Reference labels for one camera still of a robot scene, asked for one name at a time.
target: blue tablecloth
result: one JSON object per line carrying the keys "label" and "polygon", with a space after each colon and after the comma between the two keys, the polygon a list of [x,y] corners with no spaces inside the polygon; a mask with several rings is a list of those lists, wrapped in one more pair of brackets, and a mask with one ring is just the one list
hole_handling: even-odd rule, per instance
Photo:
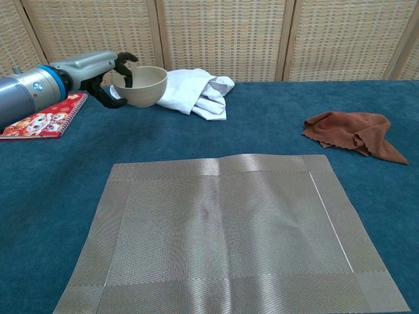
{"label": "blue tablecloth", "polygon": [[[419,82],[238,83],[227,121],[89,97],[60,139],[0,143],[0,313],[51,313],[114,163],[232,154],[324,154],[413,313],[419,313]],[[301,135],[324,111],[386,116],[408,166]]]}

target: white cloth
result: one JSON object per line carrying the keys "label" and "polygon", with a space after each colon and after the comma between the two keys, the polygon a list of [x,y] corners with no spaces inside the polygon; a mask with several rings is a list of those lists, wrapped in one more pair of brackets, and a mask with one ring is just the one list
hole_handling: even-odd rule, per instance
{"label": "white cloth", "polygon": [[[203,69],[168,71],[168,83],[157,104],[206,120],[226,120],[224,96],[234,87],[229,77],[216,77]],[[111,95],[120,98],[111,86]]]}

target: woven screen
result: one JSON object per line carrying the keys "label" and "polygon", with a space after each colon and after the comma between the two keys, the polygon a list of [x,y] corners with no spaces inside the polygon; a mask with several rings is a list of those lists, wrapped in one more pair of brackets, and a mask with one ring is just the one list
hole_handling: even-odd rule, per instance
{"label": "woven screen", "polygon": [[304,0],[289,79],[381,79],[415,4]]}
{"label": "woven screen", "polygon": [[285,0],[161,0],[161,7],[168,69],[274,80]]}
{"label": "woven screen", "polygon": [[0,21],[0,77],[12,74],[15,65],[25,70],[44,61],[38,55],[12,0],[0,1]]}
{"label": "woven screen", "polygon": [[128,51],[138,65],[157,65],[146,0],[26,0],[49,58],[97,50]]}
{"label": "woven screen", "polygon": [[407,60],[406,66],[400,75],[400,79],[419,80],[419,41],[416,43],[410,58]]}

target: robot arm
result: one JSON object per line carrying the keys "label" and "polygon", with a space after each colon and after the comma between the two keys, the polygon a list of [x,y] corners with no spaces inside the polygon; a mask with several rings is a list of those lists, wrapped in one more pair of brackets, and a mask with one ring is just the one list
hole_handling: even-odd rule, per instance
{"label": "robot arm", "polygon": [[137,62],[129,52],[91,52],[39,65],[26,72],[0,78],[0,131],[27,116],[63,101],[68,93],[86,90],[103,106],[117,109],[126,99],[113,99],[102,88],[103,76],[114,69],[132,87],[132,74],[125,63]]}

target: gray woven placemat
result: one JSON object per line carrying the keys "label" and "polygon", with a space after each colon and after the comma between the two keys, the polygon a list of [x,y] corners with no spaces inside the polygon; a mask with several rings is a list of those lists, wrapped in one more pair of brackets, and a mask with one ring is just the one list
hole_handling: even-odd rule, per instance
{"label": "gray woven placemat", "polygon": [[408,311],[324,156],[115,164],[55,313]]}

